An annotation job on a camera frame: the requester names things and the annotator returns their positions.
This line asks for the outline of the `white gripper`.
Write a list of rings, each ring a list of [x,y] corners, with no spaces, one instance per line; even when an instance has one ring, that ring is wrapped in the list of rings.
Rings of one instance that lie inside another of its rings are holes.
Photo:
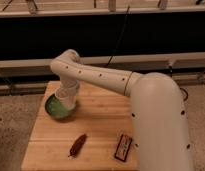
[[[55,91],[55,97],[67,110],[73,110],[76,106],[76,95],[80,84],[77,79],[60,76],[60,87]]]

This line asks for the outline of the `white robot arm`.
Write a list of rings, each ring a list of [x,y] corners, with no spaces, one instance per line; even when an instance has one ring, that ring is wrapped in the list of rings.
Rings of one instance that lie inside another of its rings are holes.
[[[50,69],[69,92],[85,81],[130,99],[139,171],[194,171],[183,96],[171,77],[83,65],[72,49],[52,60]]]

